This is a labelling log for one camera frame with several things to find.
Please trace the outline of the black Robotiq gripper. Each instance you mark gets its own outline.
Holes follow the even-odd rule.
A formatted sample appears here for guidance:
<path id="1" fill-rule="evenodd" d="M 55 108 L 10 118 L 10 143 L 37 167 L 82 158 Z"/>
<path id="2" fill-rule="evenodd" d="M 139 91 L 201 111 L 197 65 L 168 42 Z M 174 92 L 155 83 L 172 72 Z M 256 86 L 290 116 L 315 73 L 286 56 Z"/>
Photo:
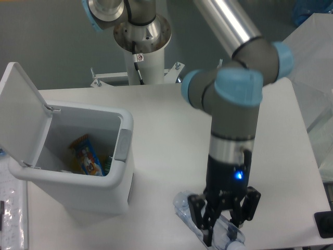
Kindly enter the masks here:
<path id="1" fill-rule="evenodd" d="M 214 210 L 218 209 L 222 200 L 225 200 L 222 209 L 231 209 L 230 221 L 237 228 L 253 219 L 261 193 L 248 187 L 251 162 L 252 152 L 249 150 L 244 151 L 244 161 L 240 165 L 208 157 L 205 196 L 191 194 L 187 198 L 191 219 L 203 233 L 203 242 L 207 247 L 212 246 L 213 228 L 218 219 Z"/>

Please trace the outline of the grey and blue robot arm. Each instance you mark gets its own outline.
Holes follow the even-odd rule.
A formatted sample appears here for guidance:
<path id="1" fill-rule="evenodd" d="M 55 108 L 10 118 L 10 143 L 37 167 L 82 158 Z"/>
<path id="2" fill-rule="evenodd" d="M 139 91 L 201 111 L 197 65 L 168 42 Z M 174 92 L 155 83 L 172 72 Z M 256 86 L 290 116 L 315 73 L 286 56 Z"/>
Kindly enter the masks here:
<path id="1" fill-rule="evenodd" d="M 129 52 L 131 85 L 161 83 L 164 68 L 149 53 L 171 38 L 155 1 L 83 1 L 91 25 L 114 29 Z M 211 116 L 206 187 L 202 194 L 178 193 L 176 214 L 208 249 L 244 249 L 240 226 L 252 220 L 261 194 L 249 175 L 262 89 L 291 73 L 293 55 L 282 42 L 269 43 L 237 1 L 195 1 L 231 61 L 213 70 L 194 70 L 181 84 L 184 100 Z"/>

